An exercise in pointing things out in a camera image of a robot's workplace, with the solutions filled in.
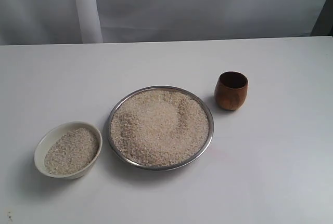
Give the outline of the white rice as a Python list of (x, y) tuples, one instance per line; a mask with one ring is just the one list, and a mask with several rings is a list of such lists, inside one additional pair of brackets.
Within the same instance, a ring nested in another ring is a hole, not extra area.
[(99, 142), (92, 131), (78, 128), (66, 132), (48, 150), (44, 165), (53, 175), (69, 175), (85, 168), (95, 157)]

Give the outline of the round steel tray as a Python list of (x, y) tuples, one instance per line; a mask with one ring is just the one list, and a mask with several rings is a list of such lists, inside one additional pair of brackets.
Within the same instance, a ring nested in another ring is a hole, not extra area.
[[(178, 93), (182, 93), (182, 94), (185, 94), (187, 96), (190, 96), (192, 99), (194, 99), (197, 103), (200, 104), (200, 106), (204, 110), (204, 112), (206, 114), (206, 117), (208, 119), (209, 129), (208, 129), (207, 138), (205, 139), (204, 144), (200, 147), (199, 151), (197, 151), (194, 155), (192, 155), (190, 158), (186, 159), (185, 161), (176, 163), (175, 165), (146, 166), (146, 165), (142, 165), (140, 163), (136, 163), (136, 162), (132, 161), (131, 159), (126, 158), (121, 153), (121, 151), (116, 147), (114, 139), (111, 137), (111, 129), (112, 129), (111, 128), (111, 122), (113, 120), (113, 117), (114, 117), (116, 111), (120, 108), (120, 106), (122, 106), (125, 102), (127, 102), (129, 99), (133, 98), (134, 96), (139, 95), (140, 93), (143, 93), (143, 92), (146, 92), (146, 91), (153, 91), (153, 90), (164, 90), (164, 91), (170, 91), (170, 92), (178, 92)], [(169, 171), (169, 170), (178, 169), (180, 167), (183, 167), (183, 166), (186, 166), (186, 165), (190, 164), (191, 162), (193, 162), (195, 159), (197, 159), (199, 156), (201, 156), (205, 152), (205, 150), (208, 148), (209, 144), (211, 143), (213, 133), (214, 133), (214, 120), (213, 120), (212, 113), (211, 113), (210, 109), (208, 108), (208, 106), (199, 97), (197, 97), (195, 94), (193, 94), (193, 93), (191, 93), (187, 90), (184, 90), (182, 88), (167, 86), (167, 85), (149, 86), (149, 87), (141, 88), (141, 89), (136, 90), (136, 91), (130, 93), (129, 95), (125, 96), (123, 99), (121, 99), (114, 106), (114, 108), (110, 112), (107, 123), (108, 123), (108, 133), (107, 133), (108, 142), (109, 142), (109, 145), (112, 148), (113, 152), (116, 154), (116, 156), (120, 160), (122, 160), (123, 162), (125, 162), (129, 165), (132, 165), (132, 166), (140, 168), (140, 169), (149, 170), (149, 171)]]

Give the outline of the rice pile in tray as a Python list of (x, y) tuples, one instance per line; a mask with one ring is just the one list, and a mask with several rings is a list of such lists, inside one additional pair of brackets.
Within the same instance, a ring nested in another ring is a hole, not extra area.
[(111, 121), (111, 138), (127, 159), (144, 166), (181, 163), (204, 145), (209, 122), (201, 105), (184, 93), (141, 92), (121, 104)]

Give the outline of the white backdrop curtain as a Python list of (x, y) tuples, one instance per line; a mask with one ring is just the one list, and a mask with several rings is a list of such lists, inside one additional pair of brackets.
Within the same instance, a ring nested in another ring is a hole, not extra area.
[(1, 0), (1, 44), (310, 35), (325, 0)]

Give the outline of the brown wooden cup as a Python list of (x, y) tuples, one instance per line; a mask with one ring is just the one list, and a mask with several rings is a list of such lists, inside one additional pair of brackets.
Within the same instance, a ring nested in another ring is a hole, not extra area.
[(239, 72), (222, 73), (214, 90), (216, 104), (229, 111), (238, 110), (245, 102), (248, 92), (248, 79)]

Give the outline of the white ceramic bowl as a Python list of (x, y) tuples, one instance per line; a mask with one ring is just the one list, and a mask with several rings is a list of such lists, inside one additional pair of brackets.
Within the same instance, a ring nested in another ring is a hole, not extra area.
[[(54, 145), (58, 141), (58, 139), (60, 139), (66, 132), (77, 129), (77, 128), (86, 128), (86, 129), (90, 130), (97, 138), (98, 150), (97, 150), (94, 158), (84, 168), (82, 168), (81, 170), (79, 170), (75, 173), (68, 174), (68, 175), (50, 174), (47, 171), (47, 168), (44, 164), (44, 160), (47, 155), (47, 152), (52, 147), (52, 145)], [(53, 128), (49, 132), (47, 132), (44, 135), (44, 137), (39, 141), (39, 143), (36, 146), (36, 149), (34, 151), (34, 165), (35, 165), (36, 169), (41, 174), (45, 175), (46, 177), (65, 179), (65, 180), (77, 179), (77, 178), (80, 178), (89, 173), (89, 171), (92, 169), (92, 167), (94, 166), (96, 160), (98, 159), (98, 157), (100, 155), (102, 146), (103, 146), (103, 138), (102, 138), (101, 132), (94, 125), (87, 123), (87, 122), (80, 122), (80, 121), (63, 123), (63, 124)]]

